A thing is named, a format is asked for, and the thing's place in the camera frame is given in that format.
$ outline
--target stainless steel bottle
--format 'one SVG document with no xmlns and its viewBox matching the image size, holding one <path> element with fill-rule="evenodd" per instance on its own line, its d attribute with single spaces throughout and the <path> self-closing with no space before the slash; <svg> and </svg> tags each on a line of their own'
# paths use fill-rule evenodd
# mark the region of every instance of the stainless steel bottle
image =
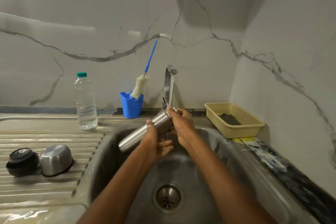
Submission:
<svg viewBox="0 0 336 224">
<path fill-rule="evenodd" d="M 167 113 L 166 108 L 161 110 L 154 118 L 151 119 L 153 122 L 157 133 L 162 134 L 164 132 L 169 131 L 170 128 L 173 127 L 173 121 L 170 115 Z M 132 149 L 134 146 L 136 146 L 138 143 L 140 143 L 142 137 L 145 135 L 147 131 L 147 124 L 145 123 L 140 128 L 134 130 L 132 133 L 130 133 L 128 136 L 126 136 L 120 143 L 119 143 L 119 149 L 122 152 L 125 152 L 129 149 Z"/>
</svg>

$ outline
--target blue brush handle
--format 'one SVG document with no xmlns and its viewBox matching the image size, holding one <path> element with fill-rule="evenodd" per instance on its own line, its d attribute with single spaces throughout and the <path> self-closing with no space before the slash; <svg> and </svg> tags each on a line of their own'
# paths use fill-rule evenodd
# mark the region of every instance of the blue brush handle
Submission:
<svg viewBox="0 0 336 224">
<path fill-rule="evenodd" d="M 148 71 L 149 63 L 150 63 L 150 61 L 151 61 L 151 59 L 152 59 L 152 56 L 153 56 L 153 53 L 154 53 L 154 50 L 155 50 L 157 41 L 158 41 L 158 40 L 156 39 L 156 40 L 155 40 L 155 44 L 154 44 L 154 46 L 153 46 L 152 53 L 151 53 L 151 55 L 150 55 L 150 57 L 149 57 L 149 61 L 148 61 L 147 66 L 146 66 L 146 68 L 145 68 L 145 73 L 147 73 L 147 71 Z"/>
</svg>

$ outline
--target sink drain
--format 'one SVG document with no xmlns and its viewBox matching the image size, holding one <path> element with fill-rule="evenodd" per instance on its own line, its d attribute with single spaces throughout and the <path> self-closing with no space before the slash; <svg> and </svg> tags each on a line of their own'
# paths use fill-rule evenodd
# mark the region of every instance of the sink drain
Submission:
<svg viewBox="0 0 336 224">
<path fill-rule="evenodd" d="M 181 202 L 181 193 L 175 186 L 166 184 L 157 190 L 155 199 L 162 209 L 174 210 Z"/>
</svg>

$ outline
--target blue plastic holder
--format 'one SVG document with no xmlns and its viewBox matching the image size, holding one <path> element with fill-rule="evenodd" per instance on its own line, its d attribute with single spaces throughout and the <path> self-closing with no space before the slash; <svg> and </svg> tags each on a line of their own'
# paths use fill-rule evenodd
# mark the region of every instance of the blue plastic holder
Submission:
<svg viewBox="0 0 336 224">
<path fill-rule="evenodd" d="M 142 102 L 144 101 L 144 95 L 139 97 L 139 100 L 132 98 L 130 94 L 120 92 L 121 104 L 123 106 L 124 116 L 128 119 L 135 119 L 140 116 L 142 109 Z"/>
</svg>

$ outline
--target plastic water bottle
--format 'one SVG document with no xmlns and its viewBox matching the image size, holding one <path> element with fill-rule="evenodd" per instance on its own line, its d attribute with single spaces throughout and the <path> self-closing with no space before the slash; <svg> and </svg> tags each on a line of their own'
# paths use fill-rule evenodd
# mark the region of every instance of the plastic water bottle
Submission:
<svg viewBox="0 0 336 224">
<path fill-rule="evenodd" d="M 87 130 L 98 124 L 95 91 L 85 72 L 77 73 L 75 98 L 79 128 Z"/>
</svg>

